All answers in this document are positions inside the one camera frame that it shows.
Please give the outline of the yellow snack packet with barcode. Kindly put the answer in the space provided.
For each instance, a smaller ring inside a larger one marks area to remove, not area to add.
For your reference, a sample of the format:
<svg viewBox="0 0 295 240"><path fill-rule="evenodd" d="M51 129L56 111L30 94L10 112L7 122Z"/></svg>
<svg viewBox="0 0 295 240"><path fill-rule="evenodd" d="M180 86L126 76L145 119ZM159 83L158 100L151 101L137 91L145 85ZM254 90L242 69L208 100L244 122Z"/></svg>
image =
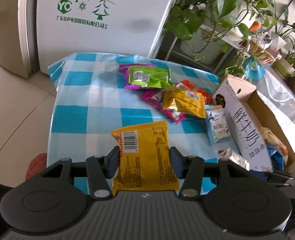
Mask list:
<svg viewBox="0 0 295 240"><path fill-rule="evenodd" d="M119 143L119 167L112 193L118 191L178 191L169 153L166 121L126 126L111 131Z"/></svg>

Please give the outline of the green snack packet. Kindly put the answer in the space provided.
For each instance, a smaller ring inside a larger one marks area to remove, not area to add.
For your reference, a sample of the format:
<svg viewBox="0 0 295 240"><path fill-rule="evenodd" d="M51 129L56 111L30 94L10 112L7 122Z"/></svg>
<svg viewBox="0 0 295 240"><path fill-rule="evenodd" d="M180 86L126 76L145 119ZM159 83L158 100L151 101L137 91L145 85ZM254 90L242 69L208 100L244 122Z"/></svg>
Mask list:
<svg viewBox="0 0 295 240"><path fill-rule="evenodd" d="M131 85L141 88L172 88L171 72L169 69L163 69L151 66L130 66L128 82Z"/></svg>

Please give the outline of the purple snack packet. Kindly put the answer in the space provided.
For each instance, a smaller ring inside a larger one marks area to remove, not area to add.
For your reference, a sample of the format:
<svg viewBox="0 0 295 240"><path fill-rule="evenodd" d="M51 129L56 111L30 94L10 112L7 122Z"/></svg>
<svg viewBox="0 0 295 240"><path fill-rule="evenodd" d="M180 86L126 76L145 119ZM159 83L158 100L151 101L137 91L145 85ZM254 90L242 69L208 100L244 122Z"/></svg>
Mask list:
<svg viewBox="0 0 295 240"><path fill-rule="evenodd" d="M133 64L120 64L119 65L119 70L121 72L121 74L124 76L125 78L125 85L124 85L124 89L129 89L129 90L139 90L142 89L141 86L138 85L133 85L129 83L129 76L130 76L130 71L129 68L131 66L147 66L147 67L155 67L155 64L139 64L139 63L133 63Z"/></svg>

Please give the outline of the silver snack packet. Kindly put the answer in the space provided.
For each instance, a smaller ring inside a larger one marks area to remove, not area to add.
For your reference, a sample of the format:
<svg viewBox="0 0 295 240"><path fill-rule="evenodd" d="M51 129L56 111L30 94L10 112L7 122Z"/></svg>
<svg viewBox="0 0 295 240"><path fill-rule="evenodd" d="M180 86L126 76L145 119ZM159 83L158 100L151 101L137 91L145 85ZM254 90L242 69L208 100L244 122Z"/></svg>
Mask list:
<svg viewBox="0 0 295 240"><path fill-rule="evenodd" d="M250 170L249 161L245 159L242 155L236 153L231 148L227 148L226 150L219 153L219 157L229 159L237 165L241 166L242 168L246 169L247 171Z"/></svg>

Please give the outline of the white blue snack packet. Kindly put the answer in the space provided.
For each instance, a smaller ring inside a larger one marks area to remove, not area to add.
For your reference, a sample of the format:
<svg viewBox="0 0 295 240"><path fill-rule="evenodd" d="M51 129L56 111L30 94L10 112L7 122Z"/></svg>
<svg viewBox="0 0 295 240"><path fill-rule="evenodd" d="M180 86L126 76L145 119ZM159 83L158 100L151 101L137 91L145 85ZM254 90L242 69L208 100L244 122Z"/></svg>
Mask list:
<svg viewBox="0 0 295 240"><path fill-rule="evenodd" d="M209 142L211 145L223 142L231 137L226 115L221 105L205 106L206 126Z"/></svg>

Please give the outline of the red cushion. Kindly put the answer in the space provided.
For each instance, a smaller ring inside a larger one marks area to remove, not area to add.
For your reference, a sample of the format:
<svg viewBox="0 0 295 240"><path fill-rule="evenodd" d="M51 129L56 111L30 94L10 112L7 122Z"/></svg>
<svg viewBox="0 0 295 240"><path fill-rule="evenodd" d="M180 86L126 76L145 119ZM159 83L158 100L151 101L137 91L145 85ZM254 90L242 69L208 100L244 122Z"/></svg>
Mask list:
<svg viewBox="0 0 295 240"><path fill-rule="evenodd" d="M25 179L28 180L47 167L47 153L40 153L30 162L26 171Z"/></svg>

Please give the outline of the blue white checkered tablecloth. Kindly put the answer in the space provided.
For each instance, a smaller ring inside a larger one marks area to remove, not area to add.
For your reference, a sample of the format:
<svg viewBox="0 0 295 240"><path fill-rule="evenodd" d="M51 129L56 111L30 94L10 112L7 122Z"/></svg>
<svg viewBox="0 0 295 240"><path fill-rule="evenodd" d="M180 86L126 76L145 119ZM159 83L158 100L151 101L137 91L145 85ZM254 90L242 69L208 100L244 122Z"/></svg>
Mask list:
<svg viewBox="0 0 295 240"><path fill-rule="evenodd" d="M51 120L47 164L69 158L75 163L108 154L118 141L111 131L126 126L166 121L169 149L195 155L207 163L218 161L221 145L211 145L206 119L187 115L175 123L146 103L144 90L124 89L120 64L147 64L140 56L76 53L52 64L51 81L57 94Z"/></svg>

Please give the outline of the pink snack packet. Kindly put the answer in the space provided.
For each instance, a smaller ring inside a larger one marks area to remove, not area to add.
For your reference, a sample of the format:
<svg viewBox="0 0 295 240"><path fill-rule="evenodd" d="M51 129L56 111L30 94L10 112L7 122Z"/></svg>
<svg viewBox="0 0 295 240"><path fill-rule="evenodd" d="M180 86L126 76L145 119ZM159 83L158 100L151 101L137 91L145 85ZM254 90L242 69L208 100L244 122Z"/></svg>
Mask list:
<svg viewBox="0 0 295 240"><path fill-rule="evenodd" d="M163 89L152 89L146 91L141 98L153 108L162 112L175 123L180 123L185 119L185 114L172 109L163 109Z"/></svg>

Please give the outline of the white cardboard milk box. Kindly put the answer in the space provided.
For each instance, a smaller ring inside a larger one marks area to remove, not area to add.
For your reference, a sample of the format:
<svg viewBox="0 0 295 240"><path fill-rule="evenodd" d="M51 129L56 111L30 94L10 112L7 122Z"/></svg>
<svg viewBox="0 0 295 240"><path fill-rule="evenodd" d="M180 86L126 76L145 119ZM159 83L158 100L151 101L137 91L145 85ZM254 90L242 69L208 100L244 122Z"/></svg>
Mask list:
<svg viewBox="0 0 295 240"><path fill-rule="evenodd" d="M250 82L227 75L212 95L222 105L231 135L250 169L266 171L272 161L260 133L265 127L286 146L285 170L295 173L295 124Z"/></svg>

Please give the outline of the orange red snack packet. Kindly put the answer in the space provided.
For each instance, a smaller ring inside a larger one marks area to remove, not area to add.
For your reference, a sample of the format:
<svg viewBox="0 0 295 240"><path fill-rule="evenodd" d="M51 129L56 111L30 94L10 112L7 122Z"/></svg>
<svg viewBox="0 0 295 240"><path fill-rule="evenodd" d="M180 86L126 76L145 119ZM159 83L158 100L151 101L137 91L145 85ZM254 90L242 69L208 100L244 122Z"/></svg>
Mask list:
<svg viewBox="0 0 295 240"><path fill-rule="evenodd" d="M185 89L185 90L201 93L205 98L205 104L206 105L213 104L212 95L209 92L207 92L206 90L204 90L203 88L198 87L196 84L190 82L189 80L180 81L179 83L177 83L175 85L175 87L180 88L180 89Z"/></svg>

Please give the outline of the blue plastic bag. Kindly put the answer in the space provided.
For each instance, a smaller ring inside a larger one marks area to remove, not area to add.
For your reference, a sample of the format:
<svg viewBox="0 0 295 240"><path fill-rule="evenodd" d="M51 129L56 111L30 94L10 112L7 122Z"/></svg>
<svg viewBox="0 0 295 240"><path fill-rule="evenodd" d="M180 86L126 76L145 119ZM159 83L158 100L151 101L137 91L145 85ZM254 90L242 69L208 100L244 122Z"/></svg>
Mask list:
<svg viewBox="0 0 295 240"><path fill-rule="evenodd" d="M253 57L247 58L243 63L243 67L245 78L251 79L252 81L261 79L266 72L265 68Z"/></svg>

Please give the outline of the white metal plant shelf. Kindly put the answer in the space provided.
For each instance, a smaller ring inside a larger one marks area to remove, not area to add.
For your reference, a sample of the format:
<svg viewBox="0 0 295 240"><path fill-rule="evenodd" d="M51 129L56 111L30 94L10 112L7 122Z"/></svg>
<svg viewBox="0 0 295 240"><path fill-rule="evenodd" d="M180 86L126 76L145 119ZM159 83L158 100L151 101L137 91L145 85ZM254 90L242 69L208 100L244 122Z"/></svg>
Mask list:
<svg viewBox="0 0 295 240"><path fill-rule="evenodd" d="M203 24L188 41L180 40L172 33L166 35L164 60L184 62L217 74L232 63L239 51L243 52L242 41L242 34L216 31Z"/></svg>

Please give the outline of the small potted plant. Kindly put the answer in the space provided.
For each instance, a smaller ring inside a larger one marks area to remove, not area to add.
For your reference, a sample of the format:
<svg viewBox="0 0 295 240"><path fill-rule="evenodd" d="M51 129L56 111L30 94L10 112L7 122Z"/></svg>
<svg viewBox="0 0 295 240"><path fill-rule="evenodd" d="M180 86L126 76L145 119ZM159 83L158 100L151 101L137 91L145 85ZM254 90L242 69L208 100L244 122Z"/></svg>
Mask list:
<svg viewBox="0 0 295 240"><path fill-rule="evenodd" d="M295 92L295 52L288 53L285 57L276 60L272 68L285 81L291 91Z"/></svg>

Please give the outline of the white refrigerator with green print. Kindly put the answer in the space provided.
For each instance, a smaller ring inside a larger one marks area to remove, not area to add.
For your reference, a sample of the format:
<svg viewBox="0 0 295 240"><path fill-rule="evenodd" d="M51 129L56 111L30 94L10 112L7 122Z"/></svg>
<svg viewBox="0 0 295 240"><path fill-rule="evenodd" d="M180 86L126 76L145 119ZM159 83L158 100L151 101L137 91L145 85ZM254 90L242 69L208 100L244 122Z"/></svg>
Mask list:
<svg viewBox="0 0 295 240"><path fill-rule="evenodd" d="M19 0L36 67L73 53L155 57L174 0Z"/></svg>

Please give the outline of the green pothos plant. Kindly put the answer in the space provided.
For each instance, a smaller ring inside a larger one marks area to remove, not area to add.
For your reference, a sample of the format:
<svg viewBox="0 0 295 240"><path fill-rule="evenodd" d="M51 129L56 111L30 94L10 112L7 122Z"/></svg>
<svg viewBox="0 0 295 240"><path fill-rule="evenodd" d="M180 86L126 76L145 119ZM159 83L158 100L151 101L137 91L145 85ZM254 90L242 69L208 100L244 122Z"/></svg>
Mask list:
<svg viewBox="0 0 295 240"><path fill-rule="evenodd" d="M203 46L190 47L194 60L202 61L210 44L222 40L235 30L243 40L252 38L254 31L246 25L247 18L258 20L263 28L274 28L282 38L294 41L292 33L295 33L295 23L276 18L275 0L177 0L163 30L188 42L201 34L203 26L206 26L207 34L200 38Z"/></svg>

